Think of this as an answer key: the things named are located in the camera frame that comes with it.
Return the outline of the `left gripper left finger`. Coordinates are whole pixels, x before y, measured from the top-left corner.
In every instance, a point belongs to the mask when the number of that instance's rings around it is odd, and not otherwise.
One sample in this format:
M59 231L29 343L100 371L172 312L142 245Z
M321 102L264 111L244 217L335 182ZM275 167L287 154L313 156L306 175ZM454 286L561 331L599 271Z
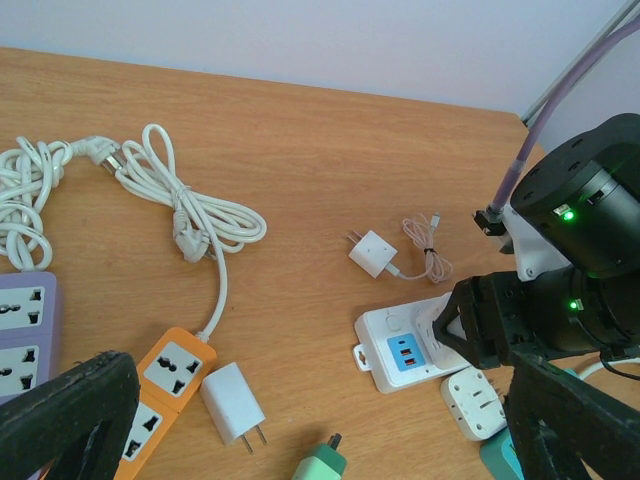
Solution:
M1 477L113 479L139 404L133 357L105 351L1 406Z

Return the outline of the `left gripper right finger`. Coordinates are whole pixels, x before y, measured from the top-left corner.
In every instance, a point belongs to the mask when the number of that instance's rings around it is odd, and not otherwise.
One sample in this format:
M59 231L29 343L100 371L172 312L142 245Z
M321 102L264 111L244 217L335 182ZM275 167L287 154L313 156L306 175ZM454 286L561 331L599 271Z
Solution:
M535 355L515 353L507 424L526 479L639 477L639 411Z

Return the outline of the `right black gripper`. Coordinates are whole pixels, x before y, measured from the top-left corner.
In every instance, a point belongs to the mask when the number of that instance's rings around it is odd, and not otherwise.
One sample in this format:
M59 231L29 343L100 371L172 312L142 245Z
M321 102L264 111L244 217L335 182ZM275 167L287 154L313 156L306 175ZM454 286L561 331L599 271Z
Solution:
M459 281L435 300L430 355L438 368L511 366L515 352L546 360L570 357L551 346L525 316L525 288L514 272Z

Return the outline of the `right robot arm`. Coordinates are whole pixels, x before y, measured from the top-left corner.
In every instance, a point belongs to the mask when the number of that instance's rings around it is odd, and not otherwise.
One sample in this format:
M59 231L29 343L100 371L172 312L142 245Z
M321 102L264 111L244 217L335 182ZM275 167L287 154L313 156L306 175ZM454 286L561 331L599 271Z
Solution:
M479 369L639 352L639 117L622 113L556 147L520 180L499 230L512 271L458 282L435 339Z

